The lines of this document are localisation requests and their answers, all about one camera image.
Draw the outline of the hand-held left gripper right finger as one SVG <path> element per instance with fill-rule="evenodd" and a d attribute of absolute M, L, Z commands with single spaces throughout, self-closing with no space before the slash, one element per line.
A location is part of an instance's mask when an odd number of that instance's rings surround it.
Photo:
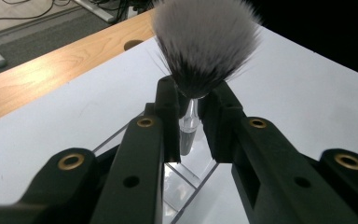
<path fill-rule="evenodd" d="M 358 215 L 270 121 L 248 117 L 227 83 L 200 103 L 212 157 L 230 163 L 251 224 L 358 224 Z"/>

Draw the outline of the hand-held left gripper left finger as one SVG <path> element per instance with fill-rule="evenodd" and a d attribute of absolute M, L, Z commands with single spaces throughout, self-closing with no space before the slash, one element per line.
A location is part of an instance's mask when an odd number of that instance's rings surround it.
<path fill-rule="evenodd" d="M 129 122 L 89 224 L 162 224 L 164 163 L 180 160 L 178 92 L 170 76 Z"/>

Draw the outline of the clear acrylic organizer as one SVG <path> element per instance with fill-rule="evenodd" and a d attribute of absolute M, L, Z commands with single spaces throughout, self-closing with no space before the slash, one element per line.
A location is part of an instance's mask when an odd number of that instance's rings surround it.
<path fill-rule="evenodd" d="M 102 164 L 101 193 L 128 125 L 95 150 Z M 190 152 L 185 156 L 180 154 L 177 162 L 164 163 L 162 224 L 177 222 L 216 167 L 200 124 Z"/>

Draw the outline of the black makeup brush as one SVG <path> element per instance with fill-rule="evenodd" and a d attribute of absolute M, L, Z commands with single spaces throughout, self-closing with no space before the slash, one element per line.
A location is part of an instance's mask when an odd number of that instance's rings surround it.
<path fill-rule="evenodd" d="M 243 67 L 258 46 L 260 21 L 246 0 L 159 0 L 153 30 L 184 100 L 180 154 L 187 155 L 198 126 L 199 100 Z"/>

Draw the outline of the white table board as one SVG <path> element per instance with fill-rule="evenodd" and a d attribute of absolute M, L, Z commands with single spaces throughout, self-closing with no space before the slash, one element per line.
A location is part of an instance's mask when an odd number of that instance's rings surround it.
<path fill-rule="evenodd" d="M 358 153 L 358 73 L 268 29 L 229 81 L 246 115 L 273 122 L 301 153 Z M 16 202 L 54 154 L 95 149 L 155 98 L 166 68 L 147 40 L 0 118 L 0 205 Z"/>

